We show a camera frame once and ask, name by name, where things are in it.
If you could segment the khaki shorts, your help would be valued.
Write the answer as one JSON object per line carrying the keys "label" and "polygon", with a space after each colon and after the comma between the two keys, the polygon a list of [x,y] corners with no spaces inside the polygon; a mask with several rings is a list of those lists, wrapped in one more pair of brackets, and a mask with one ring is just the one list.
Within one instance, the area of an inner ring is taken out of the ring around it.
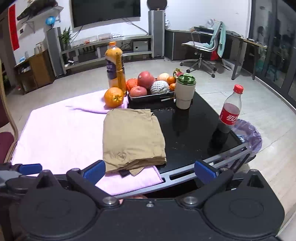
{"label": "khaki shorts", "polygon": [[167,162],[165,138],[150,109],[113,109],[103,122],[106,172],[126,170],[136,176],[147,166]]}

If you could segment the maroon wooden chair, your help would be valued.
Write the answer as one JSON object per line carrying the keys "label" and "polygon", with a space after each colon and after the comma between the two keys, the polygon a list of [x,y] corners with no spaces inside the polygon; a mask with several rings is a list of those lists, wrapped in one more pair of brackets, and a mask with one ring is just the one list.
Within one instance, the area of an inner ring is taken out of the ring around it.
{"label": "maroon wooden chair", "polygon": [[19,131],[9,110],[4,90],[1,63],[1,164],[11,162],[15,152]]}

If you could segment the pink towel mat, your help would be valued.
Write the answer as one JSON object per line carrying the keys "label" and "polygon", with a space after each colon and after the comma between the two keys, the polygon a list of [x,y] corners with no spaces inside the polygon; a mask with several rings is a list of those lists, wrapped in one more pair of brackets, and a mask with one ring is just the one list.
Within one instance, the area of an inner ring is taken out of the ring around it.
{"label": "pink towel mat", "polygon": [[73,97],[31,112],[13,164],[41,164],[53,174],[83,169],[103,155],[103,92]]}

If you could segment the purple bag trash bin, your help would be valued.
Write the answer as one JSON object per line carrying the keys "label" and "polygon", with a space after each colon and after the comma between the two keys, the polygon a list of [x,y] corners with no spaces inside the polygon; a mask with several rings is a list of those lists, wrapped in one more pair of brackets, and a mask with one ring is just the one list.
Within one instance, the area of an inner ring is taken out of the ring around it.
{"label": "purple bag trash bin", "polygon": [[262,137],[259,131],[250,122],[238,119],[232,128],[241,142],[247,143],[251,150],[249,161],[255,158],[262,148]]}

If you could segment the cola bottle red cap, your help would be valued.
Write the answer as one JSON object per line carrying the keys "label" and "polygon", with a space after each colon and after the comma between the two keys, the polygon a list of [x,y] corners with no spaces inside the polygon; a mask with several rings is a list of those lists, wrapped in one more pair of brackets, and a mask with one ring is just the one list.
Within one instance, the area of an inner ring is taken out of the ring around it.
{"label": "cola bottle red cap", "polygon": [[218,128],[223,133],[229,133],[235,125],[241,112],[241,95],[243,94],[243,86],[234,85],[233,93],[225,100],[221,113],[219,115]]}

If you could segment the large orange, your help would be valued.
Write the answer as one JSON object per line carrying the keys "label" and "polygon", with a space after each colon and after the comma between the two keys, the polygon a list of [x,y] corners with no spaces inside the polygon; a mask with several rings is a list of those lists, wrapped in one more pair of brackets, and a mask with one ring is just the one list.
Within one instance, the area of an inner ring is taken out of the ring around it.
{"label": "large orange", "polygon": [[123,91],[118,87],[111,87],[104,94],[105,105],[108,108],[116,108],[123,104]]}

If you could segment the red apple front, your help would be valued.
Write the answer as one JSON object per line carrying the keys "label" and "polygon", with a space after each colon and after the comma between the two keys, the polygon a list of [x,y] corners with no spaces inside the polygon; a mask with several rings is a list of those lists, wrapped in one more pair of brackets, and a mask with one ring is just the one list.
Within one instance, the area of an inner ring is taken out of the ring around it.
{"label": "red apple front", "polygon": [[142,86],[135,86],[130,90],[129,95],[131,97],[145,96],[147,95],[147,89]]}

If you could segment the red apple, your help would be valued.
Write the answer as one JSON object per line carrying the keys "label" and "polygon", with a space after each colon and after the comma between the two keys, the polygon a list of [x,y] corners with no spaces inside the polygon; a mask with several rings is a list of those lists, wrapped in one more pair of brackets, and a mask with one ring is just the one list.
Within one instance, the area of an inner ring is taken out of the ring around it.
{"label": "red apple", "polygon": [[129,95],[131,97],[145,96],[147,95],[147,89],[142,86],[135,86],[130,90]]}
{"label": "red apple", "polygon": [[154,82],[155,82],[155,78],[148,71],[143,71],[138,75],[138,78],[137,78],[138,86],[144,87],[146,89],[150,89]]}

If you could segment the orange netted fruit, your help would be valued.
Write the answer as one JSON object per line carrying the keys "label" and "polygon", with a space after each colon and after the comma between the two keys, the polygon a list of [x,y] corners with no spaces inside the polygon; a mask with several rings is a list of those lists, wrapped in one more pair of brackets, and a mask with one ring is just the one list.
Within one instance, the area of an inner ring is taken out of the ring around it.
{"label": "orange netted fruit", "polygon": [[130,90],[136,86],[138,86],[138,79],[137,78],[130,78],[126,80],[126,90],[130,92]]}

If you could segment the brown wooden cabinet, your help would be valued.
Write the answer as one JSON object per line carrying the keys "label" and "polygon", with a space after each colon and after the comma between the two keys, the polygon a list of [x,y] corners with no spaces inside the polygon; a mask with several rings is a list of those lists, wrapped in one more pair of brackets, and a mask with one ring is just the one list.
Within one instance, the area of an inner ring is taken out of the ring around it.
{"label": "brown wooden cabinet", "polygon": [[48,50],[17,64],[14,72],[22,94],[52,84],[55,80]]}

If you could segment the white netted fruit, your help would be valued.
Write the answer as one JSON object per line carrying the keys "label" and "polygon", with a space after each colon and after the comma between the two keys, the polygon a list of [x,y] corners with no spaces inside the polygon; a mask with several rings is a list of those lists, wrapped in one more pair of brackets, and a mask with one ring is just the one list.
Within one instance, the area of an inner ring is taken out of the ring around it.
{"label": "white netted fruit", "polygon": [[151,94],[163,94],[169,91],[170,91],[170,87],[168,83],[164,80],[155,81],[150,88]]}

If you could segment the dark desk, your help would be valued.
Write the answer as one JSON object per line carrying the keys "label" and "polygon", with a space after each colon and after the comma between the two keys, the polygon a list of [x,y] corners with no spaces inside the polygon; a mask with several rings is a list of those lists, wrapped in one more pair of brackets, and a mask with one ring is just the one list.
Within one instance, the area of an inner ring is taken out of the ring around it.
{"label": "dark desk", "polygon": [[[203,28],[203,27],[194,27],[190,31],[181,31],[181,30],[165,30],[165,54],[164,56],[171,61],[179,61],[193,59],[197,60],[198,55],[195,54],[195,49],[182,46],[182,43],[186,43],[192,40],[191,32],[193,31],[203,31],[208,33],[213,33],[213,29]],[[194,34],[194,41],[201,43],[209,43],[211,36],[208,35],[197,35]],[[266,50],[267,46],[264,46],[258,42],[254,42],[251,39],[245,39],[241,35],[233,31],[226,32],[226,43],[224,54],[220,58],[217,52],[207,53],[203,52],[203,58],[206,61],[209,61],[214,65],[215,62],[221,62],[222,66],[230,69],[232,71],[231,79],[234,80],[238,77],[240,70],[243,66],[244,55],[246,48],[248,46],[254,47],[254,59],[253,67],[256,67],[256,62],[259,59],[259,54],[257,50]],[[187,64],[187,69],[193,65],[193,62],[186,62],[183,65]]]}

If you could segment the grey office chair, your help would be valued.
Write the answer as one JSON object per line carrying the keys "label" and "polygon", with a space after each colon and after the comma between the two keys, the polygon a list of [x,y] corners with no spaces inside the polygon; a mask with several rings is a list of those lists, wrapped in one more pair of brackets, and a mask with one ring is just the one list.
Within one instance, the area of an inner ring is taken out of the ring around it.
{"label": "grey office chair", "polygon": [[[194,41],[194,34],[197,35],[208,35],[211,36],[211,40],[209,43],[201,43]],[[183,66],[186,62],[193,62],[187,70],[186,73],[191,73],[191,70],[194,69],[195,66],[198,66],[198,69],[201,66],[206,67],[209,71],[212,78],[215,78],[215,72],[217,68],[210,63],[209,61],[204,60],[203,52],[213,53],[217,52],[218,56],[221,58],[224,53],[225,43],[226,43],[226,27],[223,22],[217,22],[216,27],[213,33],[203,32],[203,31],[193,31],[191,32],[192,40],[186,43],[182,43],[182,46],[190,47],[195,49],[195,54],[198,55],[198,59],[195,61],[193,59],[183,60],[180,65]]]}

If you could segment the grey tower speaker left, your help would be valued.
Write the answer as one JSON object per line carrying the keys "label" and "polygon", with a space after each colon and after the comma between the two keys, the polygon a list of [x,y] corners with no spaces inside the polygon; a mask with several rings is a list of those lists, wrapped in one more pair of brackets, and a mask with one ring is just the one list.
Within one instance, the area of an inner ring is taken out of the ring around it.
{"label": "grey tower speaker left", "polygon": [[64,75],[63,64],[61,61],[62,43],[60,40],[61,28],[56,27],[48,30],[45,35],[47,49],[50,56],[51,65],[54,75],[59,77]]}

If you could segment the grey tower speaker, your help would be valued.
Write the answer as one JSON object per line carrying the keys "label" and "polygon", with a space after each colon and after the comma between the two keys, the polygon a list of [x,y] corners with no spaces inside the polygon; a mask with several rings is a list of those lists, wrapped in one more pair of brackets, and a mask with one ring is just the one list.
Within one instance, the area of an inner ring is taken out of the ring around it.
{"label": "grey tower speaker", "polygon": [[165,53],[165,11],[153,10],[148,12],[149,35],[153,58],[163,58]]}
{"label": "grey tower speaker", "polygon": [[64,75],[63,64],[61,61],[62,43],[60,40],[61,28],[56,27],[48,30],[45,35],[47,49],[50,56],[51,65],[54,75],[59,77]]}

